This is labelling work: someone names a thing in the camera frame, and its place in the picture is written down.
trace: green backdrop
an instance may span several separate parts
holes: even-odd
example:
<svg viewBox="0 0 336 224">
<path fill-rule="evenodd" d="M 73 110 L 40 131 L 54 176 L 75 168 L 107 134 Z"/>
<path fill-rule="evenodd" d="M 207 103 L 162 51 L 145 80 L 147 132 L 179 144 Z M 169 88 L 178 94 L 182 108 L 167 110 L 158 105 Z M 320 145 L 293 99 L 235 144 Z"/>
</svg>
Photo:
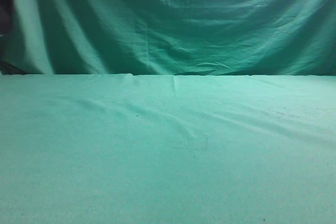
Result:
<svg viewBox="0 0 336 224">
<path fill-rule="evenodd" d="M 28 73 L 335 74 L 336 0 L 16 0 Z"/>
</svg>

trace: green cloth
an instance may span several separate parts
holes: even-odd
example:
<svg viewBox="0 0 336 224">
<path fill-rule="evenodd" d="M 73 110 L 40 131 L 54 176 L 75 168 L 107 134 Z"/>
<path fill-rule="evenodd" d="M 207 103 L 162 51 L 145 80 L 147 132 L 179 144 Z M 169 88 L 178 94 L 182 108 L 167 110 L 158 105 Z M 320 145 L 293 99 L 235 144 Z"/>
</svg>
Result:
<svg viewBox="0 0 336 224">
<path fill-rule="evenodd" d="M 335 87 L 2 76 L 0 223 L 335 223 Z"/>
<path fill-rule="evenodd" d="M 16 0 L 28 73 L 336 74 L 336 0 Z"/>
</svg>

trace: green screen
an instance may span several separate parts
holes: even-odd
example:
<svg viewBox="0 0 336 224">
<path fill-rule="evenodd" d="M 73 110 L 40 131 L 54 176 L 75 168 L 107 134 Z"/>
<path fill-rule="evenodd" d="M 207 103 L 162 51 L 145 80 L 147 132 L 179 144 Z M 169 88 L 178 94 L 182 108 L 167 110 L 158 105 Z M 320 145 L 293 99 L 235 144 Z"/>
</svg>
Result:
<svg viewBox="0 0 336 224">
<path fill-rule="evenodd" d="M 335 74 L 336 0 L 16 0 L 28 73 Z"/>
</svg>

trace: teal cloth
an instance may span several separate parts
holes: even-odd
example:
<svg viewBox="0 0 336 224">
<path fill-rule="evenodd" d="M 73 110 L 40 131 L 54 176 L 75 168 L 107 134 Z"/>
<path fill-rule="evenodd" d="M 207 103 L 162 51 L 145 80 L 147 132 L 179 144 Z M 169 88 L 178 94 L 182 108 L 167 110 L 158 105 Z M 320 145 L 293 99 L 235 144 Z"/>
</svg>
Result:
<svg viewBox="0 0 336 224">
<path fill-rule="evenodd" d="M 16 0 L 28 73 L 336 74 L 336 0 Z"/>
<path fill-rule="evenodd" d="M 1 76 L 0 223 L 334 223 L 335 87 Z"/>
</svg>

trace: green floor covering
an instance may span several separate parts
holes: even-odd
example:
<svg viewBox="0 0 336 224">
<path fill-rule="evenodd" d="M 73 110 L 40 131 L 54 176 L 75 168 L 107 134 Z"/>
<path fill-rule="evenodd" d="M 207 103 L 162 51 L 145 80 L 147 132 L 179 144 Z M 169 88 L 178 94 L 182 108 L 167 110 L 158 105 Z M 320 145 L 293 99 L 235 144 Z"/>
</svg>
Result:
<svg viewBox="0 0 336 224">
<path fill-rule="evenodd" d="M 332 224 L 336 77 L 1 76 L 0 223 Z"/>
</svg>

